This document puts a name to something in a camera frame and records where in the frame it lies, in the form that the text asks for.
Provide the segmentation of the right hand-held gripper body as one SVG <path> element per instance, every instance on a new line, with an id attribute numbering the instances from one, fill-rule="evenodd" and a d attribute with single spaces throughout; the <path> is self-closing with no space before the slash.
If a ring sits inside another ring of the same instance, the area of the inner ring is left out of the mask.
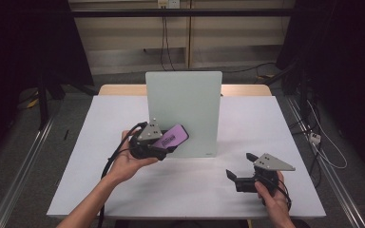
<path id="1" fill-rule="evenodd" d="M 254 176 L 251 178 L 237 178 L 235 180 L 238 192 L 256 193 L 255 182 L 260 181 L 270 193 L 279 187 L 278 171 L 295 171 L 296 168 L 268 153 L 261 155 L 255 162 Z"/>

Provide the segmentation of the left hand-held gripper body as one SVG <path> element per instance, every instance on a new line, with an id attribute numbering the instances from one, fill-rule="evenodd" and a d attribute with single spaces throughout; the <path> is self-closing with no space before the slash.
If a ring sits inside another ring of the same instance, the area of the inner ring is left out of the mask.
<path id="1" fill-rule="evenodd" d="M 147 158 L 164 160 L 169 150 L 154 145 L 163 136 L 157 121 L 152 119 L 149 123 L 139 123 L 139 127 L 141 129 L 135 132 L 129 140 L 131 155 L 139 160 Z"/>

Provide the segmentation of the purple whiteboard eraser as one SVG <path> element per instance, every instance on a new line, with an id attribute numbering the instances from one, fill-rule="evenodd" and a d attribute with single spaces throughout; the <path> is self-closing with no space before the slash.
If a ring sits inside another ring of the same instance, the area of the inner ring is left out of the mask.
<path id="1" fill-rule="evenodd" d="M 153 146 L 167 149 L 169 147 L 178 147 L 189 139 L 189 135 L 181 124 L 176 124 L 166 131 Z"/>

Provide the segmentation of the white whiteboard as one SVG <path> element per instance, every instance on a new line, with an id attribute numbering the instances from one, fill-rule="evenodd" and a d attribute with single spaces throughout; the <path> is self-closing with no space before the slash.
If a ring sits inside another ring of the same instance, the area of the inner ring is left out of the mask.
<path id="1" fill-rule="evenodd" d="M 149 117 L 162 130 L 183 126 L 189 138 L 171 158 L 214 158 L 221 102 L 219 71 L 167 71 L 145 74 Z"/>

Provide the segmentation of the person's right hand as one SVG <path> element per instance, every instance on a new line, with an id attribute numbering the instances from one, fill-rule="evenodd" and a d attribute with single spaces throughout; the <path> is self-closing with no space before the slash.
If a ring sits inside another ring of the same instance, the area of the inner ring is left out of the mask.
<path id="1" fill-rule="evenodd" d="M 276 193 L 271 196 L 268 189 L 260 181 L 255 182 L 255 187 L 259 197 L 265 201 L 270 220 L 283 223 L 290 218 L 286 198 L 283 194 Z"/>

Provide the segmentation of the person's left hand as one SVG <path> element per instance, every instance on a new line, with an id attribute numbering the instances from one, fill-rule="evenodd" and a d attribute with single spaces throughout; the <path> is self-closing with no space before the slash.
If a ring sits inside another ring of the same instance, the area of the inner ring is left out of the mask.
<path id="1" fill-rule="evenodd" d="M 126 138 L 121 145 L 121 152 L 112 163 L 105 179 L 112 185 L 118 185 L 123 181 L 131 179 L 140 168 L 157 162 L 156 158 L 136 159 L 130 154 L 127 131 L 122 132 L 122 137 Z"/>

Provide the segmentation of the white table cover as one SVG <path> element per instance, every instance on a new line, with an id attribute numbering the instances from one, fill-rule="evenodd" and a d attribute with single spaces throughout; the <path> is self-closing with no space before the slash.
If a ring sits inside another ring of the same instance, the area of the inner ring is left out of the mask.
<path id="1" fill-rule="evenodd" d="M 48 216 L 66 216 L 97 184 L 121 133 L 148 117 L 142 96 L 96 96 L 68 161 Z M 266 215 L 257 195 L 239 193 L 228 171 L 249 177 L 247 154 L 268 153 L 294 166 L 284 175 L 294 218 L 322 218 L 325 211 L 273 96 L 221 99 L 214 158 L 175 154 L 142 168 L 106 202 L 109 219 L 258 219 Z"/>

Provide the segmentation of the black metal stand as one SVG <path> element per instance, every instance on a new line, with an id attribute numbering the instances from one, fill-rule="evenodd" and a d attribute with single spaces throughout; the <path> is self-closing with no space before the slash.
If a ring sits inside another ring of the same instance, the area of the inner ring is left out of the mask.
<path id="1" fill-rule="evenodd" d="M 264 85 L 280 81 L 282 91 L 285 95 L 294 95 L 297 91 L 299 93 L 299 110 L 302 118 L 307 117 L 307 72 L 305 63 L 302 60 L 295 60 L 287 68 L 267 79 L 263 82 Z"/>

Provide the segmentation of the yellow floor tape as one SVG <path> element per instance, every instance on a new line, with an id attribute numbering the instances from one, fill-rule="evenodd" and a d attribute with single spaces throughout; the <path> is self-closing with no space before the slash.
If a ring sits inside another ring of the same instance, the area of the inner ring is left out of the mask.
<path id="1" fill-rule="evenodd" d="M 27 108 L 32 108 L 36 106 L 39 102 L 39 93 L 36 92 L 34 95 L 31 96 L 29 103 L 27 104 Z"/>

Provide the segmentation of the black horizontal metal bar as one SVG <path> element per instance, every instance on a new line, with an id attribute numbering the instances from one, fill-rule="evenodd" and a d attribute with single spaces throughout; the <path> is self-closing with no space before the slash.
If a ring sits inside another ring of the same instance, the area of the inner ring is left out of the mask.
<path id="1" fill-rule="evenodd" d="M 295 9 L 76 9 L 74 17 L 292 16 Z"/>

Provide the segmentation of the black curtain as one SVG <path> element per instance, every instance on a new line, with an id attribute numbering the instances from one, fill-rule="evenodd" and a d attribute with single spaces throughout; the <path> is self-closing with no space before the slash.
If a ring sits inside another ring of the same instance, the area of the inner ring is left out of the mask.
<path id="1" fill-rule="evenodd" d="M 14 119 L 20 93 L 44 82 L 91 86 L 93 79 L 68 0 L 0 0 L 0 142 Z"/>
<path id="2" fill-rule="evenodd" d="M 365 0 L 295 0 L 277 67 L 303 62 L 311 86 L 365 162 Z"/>

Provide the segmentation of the aluminium floor rail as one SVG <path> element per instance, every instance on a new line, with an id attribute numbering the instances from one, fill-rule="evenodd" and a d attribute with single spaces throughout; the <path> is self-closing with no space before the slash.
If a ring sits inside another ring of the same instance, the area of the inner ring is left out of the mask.
<path id="1" fill-rule="evenodd" d="M 24 189 L 31 168 L 35 164 L 36 158 L 51 130 L 53 120 L 53 117 L 49 118 L 43 126 L 38 129 L 27 155 L 18 169 L 14 180 L 10 184 L 9 190 L 0 202 L 0 228 L 5 228 L 8 223 L 13 208 Z"/>
<path id="2" fill-rule="evenodd" d="M 311 127 L 301 119 L 300 108 L 297 101 L 291 97 L 286 97 L 286 101 L 290 106 L 294 117 L 298 121 L 298 126 L 302 131 L 305 141 L 311 146 L 313 156 L 320 165 L 321 172 L 329 182 L 344 214 L 350 221 L 351 226 L 353 228 L 365 228 L 364 218 L 362 217 L 358 207 L 355 204 L 355 201 L 349 194 L 345 185 L 342 183 L 339 175 L 336 173 L 337 167 L 335 165 L 331 165 L 328 162 L 323 149 L 318 149 L 317 146 L 309 140 L 309 135 L 312 133 L 312 130 Z"/>

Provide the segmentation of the white wall outlet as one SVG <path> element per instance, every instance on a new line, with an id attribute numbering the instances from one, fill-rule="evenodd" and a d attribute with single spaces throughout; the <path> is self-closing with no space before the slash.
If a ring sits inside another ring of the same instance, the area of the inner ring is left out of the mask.
<path id="1" fill-rule="evenodd" d="M 180 6 L 180 0 L 158 0 L 159 9 L 178 9 Z"/>

